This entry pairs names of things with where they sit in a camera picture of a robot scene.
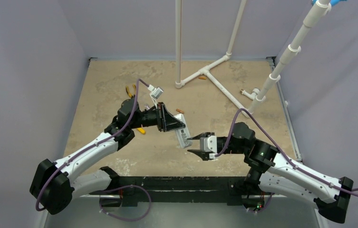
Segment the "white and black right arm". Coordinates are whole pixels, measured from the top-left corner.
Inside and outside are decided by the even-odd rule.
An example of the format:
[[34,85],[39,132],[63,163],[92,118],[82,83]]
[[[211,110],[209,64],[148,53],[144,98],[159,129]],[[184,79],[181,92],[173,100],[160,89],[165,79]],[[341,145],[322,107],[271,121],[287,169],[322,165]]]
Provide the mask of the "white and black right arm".
[[250,170],[238,188],[245,193],[294,197],[307,202],[324,218],[345,223],[353,180],[327,176],[283,155],[277,147],[257,139],[255,132],[243,122],[235,123],[228,137],[205,132],[188,136],[185,142],[192,140],[198,140],[200,148],[191,152],[203,161],[214,160],[220,151],[243,154]]

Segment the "white universal AC remote control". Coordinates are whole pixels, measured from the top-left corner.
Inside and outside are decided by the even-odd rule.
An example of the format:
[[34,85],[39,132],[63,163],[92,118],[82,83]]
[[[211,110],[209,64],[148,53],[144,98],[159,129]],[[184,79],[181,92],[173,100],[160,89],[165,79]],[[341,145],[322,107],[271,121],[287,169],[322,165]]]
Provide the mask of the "white universal AC remote control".
[[182,149],[185,149],[185,148],[188,148],[190,146],[192,146],[193,144],[193,141],[192,140],[189,140],[189,138],[191,137],[190,136],[190,132],[189,132],[189,129],[187,127],[187,124],[186,124],[186,120],[185,120],[185,117],[183,114],[177,114],[174,116],[177,120],[179,120],[180,122],[184,123],[184,127],[183,128],[180,128],[180,129],[177,129],[175,130],[175,134],[176,134],[176,137],[178,139],[178,142],[179,142],[179,145]]

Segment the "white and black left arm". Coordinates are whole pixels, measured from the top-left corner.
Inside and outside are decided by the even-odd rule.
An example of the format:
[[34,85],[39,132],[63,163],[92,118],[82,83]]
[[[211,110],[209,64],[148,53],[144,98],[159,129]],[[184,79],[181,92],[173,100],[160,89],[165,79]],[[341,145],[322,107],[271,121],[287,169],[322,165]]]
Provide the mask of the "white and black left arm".
[[184,115],[172,115],[164,103],[140,110],[136,98],[122,102],[112,123],[92,142],[57,161],[45,159],[36,169],[30,193],[36,198],[36,210],[54,215],[72,201],[77,188],[72,185],[80,174],[104,157],[113,154],[135,137],[134,129],[156,126],[161,132],[174,131],[181,148],[191,146]]

